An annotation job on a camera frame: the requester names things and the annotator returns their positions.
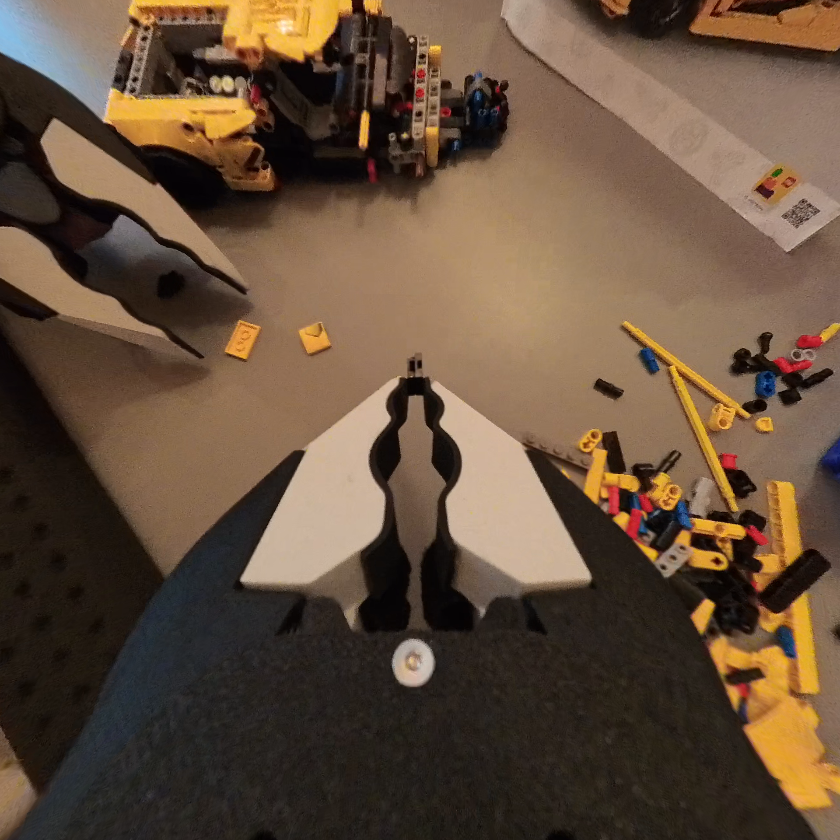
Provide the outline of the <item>pile of loose toy bricks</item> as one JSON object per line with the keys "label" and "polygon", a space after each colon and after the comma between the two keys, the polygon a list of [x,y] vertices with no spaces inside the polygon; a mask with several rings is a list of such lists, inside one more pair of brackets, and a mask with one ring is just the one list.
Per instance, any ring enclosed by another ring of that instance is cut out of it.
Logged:
{"label": "pile of loose toy bricks", "polygon": [[573,448],[522,439],[585,471],[584,494],[686,598],[731,707],[782,792],[801,811],[830,807],[838,767],[826,759],[807,700],[820,691],[807,591],[830,564],[802,543],[792,484],[768,483],[767,518],[749,509],[705,512],[699,486],[686,507],[664,467],[618,471],[607,454],[616,442],[596,428]]}

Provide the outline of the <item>white instruction booklet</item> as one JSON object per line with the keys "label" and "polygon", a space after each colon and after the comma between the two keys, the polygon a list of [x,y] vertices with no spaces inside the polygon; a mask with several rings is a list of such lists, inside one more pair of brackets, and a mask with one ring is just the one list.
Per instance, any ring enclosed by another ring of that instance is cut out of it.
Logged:
{"label": "white instruction booklet", "polygon": [[838,223],[838,56],[674,33],[596,2],[504,2],[529,53],[788,253]]}

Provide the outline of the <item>yellow toy brick car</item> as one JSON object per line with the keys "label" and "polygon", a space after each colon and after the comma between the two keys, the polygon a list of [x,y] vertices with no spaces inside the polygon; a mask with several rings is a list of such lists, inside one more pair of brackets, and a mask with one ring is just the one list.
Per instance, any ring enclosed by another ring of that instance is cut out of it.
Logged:
{"label": "yellow toy brick car", "polygon": [[132,2],[105,121],[186,208],[297,172],[416,178],[507,130],[508,83],[363,1]]}

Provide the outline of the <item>yellow flat two-stud plate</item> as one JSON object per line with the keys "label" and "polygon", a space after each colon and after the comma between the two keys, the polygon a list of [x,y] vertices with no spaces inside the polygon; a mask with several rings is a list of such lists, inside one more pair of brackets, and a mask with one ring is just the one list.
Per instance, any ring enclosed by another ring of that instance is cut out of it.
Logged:
{"label": "yellow flat two-stud plate", "polygon": [[224,349],[226,356],[239,361],[247,361],[254,351],[260,334],[261,327],[258,324],[242,319],[237,320]]}

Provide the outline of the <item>cluster of small coloured pins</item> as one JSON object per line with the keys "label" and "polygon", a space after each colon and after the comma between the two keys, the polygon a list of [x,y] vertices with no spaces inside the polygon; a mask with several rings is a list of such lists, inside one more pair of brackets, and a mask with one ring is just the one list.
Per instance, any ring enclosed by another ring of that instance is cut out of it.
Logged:
{"label": "cluster of small coloured pins", "polygon": [[742,405],[748,415],[765,413],[772,401],[795,406],[806,393],[831,381],[835,370],[820,365],[820,353],[838,341],[838,334],[838,322],[831,322],[819,331],[800,334],[776,353],[774,333],[764,330],[753,345],[735,349],[730,373],[752,379],[752,398]]}

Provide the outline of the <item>grey desk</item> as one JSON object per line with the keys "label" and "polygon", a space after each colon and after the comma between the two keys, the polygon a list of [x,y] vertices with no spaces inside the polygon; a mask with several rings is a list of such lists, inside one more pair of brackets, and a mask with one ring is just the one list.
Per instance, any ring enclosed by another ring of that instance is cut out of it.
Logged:
{"label": "grey desk", "polygon": [[[731,711],[686,608],[546,459],[594,573],[467,631],[349,629],[240,590],[315,438],[423,351],[511,434],[606,420],[637,457],[688,439],[625,317],[720,374],[736,342],[838,320],[838,230],[784,257],[496,39],[512,136],[412,191],[327,185],[205,214],[250,274],[250,363],[144,358],[5,326],[163,565],[34,838],[812,838]],[[300,328],[332,347],[308,356]],[[611,400],[596,379],[624,389]]]}

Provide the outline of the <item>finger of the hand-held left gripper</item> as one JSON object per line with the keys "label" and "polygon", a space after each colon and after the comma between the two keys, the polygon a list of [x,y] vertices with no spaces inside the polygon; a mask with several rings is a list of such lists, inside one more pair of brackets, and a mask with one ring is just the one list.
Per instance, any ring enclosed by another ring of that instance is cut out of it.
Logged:
{"label": "finger of the hand-held left gripper", "polygon": [[205,272],[241,293],[236,267],[159,183],[152,183],[58,119],[40,138],[57,181],[79,196],[131,217],[159,244],[180,250]]}
{"label": "finger of the hand-held left gripper", "polygon": [[85,286],[60,264],[37,237],[18,227],[2,227],[1,277],[31,308],[57,319],[147,350],[203,355],[174,334],[140,320],[120,300]]}

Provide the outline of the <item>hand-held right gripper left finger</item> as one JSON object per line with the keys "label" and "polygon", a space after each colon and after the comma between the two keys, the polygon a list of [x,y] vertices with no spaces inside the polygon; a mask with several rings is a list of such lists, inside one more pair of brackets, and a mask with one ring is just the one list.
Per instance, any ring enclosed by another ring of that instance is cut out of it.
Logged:
{"label": "hand-held right gripper left finger", "polygon": [[305,447],[241,585],[329,598],[355,629],[406,629],[411,564],[388,480],[401,459],[407,385],[387,381]]}

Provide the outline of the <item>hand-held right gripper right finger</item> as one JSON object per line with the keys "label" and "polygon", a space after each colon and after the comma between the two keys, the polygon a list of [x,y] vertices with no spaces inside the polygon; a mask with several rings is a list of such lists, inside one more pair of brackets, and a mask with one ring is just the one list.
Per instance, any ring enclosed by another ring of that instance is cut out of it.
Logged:
{"label": "hand-held right gripper right finger", "polygon": [[444,482],[421,567],[426,624],[466,631],[498,599],[589,586],[592,573],[525,447],[436,381],[424,381],[423,409]]}

